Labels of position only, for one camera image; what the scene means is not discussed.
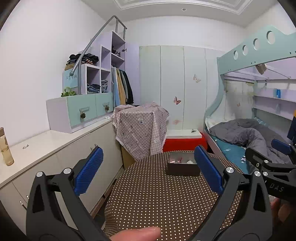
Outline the person's right hand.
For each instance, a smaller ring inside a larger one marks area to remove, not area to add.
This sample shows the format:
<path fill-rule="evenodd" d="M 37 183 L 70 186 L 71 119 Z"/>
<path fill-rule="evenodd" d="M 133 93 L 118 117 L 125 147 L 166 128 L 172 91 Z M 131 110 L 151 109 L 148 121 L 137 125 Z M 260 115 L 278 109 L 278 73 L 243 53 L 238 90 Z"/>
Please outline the person's right hand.
<path fill-rule="evenodd" d="M 279 198 L 274 198 L 270 206 L 273 215 L 273 225 L 280 222 L 284 223 L 289 215 L 295 211 L 295 205 Z"/>

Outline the person's left hand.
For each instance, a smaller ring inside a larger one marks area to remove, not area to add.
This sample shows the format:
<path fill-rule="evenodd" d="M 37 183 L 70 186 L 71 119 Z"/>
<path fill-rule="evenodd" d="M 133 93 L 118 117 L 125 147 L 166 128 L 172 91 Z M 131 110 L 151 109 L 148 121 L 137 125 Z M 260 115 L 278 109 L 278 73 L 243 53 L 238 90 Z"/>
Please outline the person's left hand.
<path fill-rule="evenodd" d="M 134 230 L 123 230 L 110 237 L 112 241 L 156 241 L 161 229 L 156 226 Z"/>

